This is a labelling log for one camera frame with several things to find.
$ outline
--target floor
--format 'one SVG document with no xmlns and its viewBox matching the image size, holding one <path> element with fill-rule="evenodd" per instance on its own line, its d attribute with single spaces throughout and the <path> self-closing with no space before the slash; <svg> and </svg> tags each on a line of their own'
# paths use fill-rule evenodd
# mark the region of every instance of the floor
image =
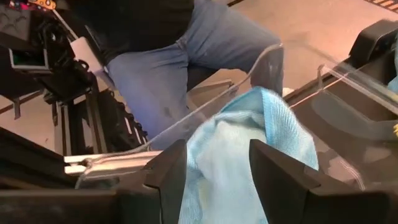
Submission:
<svg viewBox="0 0 398 224">
<path fill-rule="evenodd" d="M 245 0 L 234 8 L 286 43 L 284 86 L 290 88 L 300 88 L 313 80 L 320 64 L 335 63 L 292 42 L 308 43 L 338 62 L 348 56 L 362 29 L 383 18 L 398 19 L 398 14 L 363 0 Z M 240 71 L 222 70 L 211 81 L 230 78 L 237 83 L 244 77 Z M 0 98 L 0 108 L 8 104 L 8 100 Z M 13 111 L 1 114 L 0 126 L 53 150 L 50 106 L 39 97 L 23 104 L 21 110 L 22 117 L 16 121 Z"/>
</svg>

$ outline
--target clear plastic shield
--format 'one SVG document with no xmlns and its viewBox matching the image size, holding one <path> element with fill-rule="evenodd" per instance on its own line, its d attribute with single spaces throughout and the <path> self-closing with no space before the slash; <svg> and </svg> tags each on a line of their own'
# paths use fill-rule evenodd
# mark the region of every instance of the clear plastic shield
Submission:
<svg viewBox="0 0 398 224">
<path fill-rule="evenodd" d="M 281 50 L 284 51 L 285 78 L 303 77 L 302 80 L 296 78 L 302 82 L 296 83 L 299 86 L 314 80 L 305 93 L 293 92 L 286 100 L 302 126 L 313 134 L 320 171 L 360 189 L 398 180 L 398 159 L 394 156 L 394 149 L 398 149 L 394 132 L 398 123 L 397 96 L 371 76 L 333 60 L 316 48 L 289 42 L 265 49 L 245 79 L 147 144 L 89 161 L 76 187 L 90 187 L 93 182 L 101 182 L 101 187 L 117 187 L 119 177 L 140 169 L 174 141 L 188 140 L 203 122 L 251 89 L 253 74 L 258 73 L 255 71 L 263 70 L 267 74 L 273 71 L 271 63 L 261 62 Z"/>
</svg>

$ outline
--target towel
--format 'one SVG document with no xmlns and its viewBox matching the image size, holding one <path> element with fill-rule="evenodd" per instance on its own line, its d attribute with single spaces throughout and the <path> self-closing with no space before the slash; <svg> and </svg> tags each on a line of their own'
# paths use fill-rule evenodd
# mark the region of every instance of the towel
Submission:
<svg viewBox="0 0 398 224">
<path fill-rule="evenodd" d="M 396 66 L 397 76 L 388 83 L 387 88 L 389 90 L 393 91 L 394 93 L 398 94 L 398 50 L 397 49 L 396 49 L 395 56 L 394 56 L 394 63 L 395 63 L 395 66 Z"/>
<path fill-rule="evenodd" d="M 179 223 L 267 223 L 251 175 L 250 139 L 318 169 L 311 135 L 282 98 L 255 87 L 203 123 L 188 140 Z"/>
</svg>

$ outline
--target human leg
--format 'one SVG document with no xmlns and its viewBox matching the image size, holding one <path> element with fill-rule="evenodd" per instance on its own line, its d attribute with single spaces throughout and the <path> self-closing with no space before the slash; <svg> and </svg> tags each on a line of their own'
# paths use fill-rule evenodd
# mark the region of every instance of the human leg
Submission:
<svg viewBox="0 0 398 224">
<path fill-rule="evenodd" d="M 149 139 L 188 114 L 187 66 L 187 54 L 177 44 L 148 52 L 125 53 L 108 64 L 116 88 L 148 132 Z M 178 139 L 187 130 L 174 131 L 173 136 Z M 164 149 L 172 140 L 164 139 L 154 147 Z"/>
<path fill-rule="evenodd" d="M 249 72 L 261 52 L 280 39 L 225 5 L 196 0 L 192 24 L 184 35 L 192 63 Z M 259 61 L 252 85 L 282 94 L 283 49 L 273 50 Z"/>
</svg>

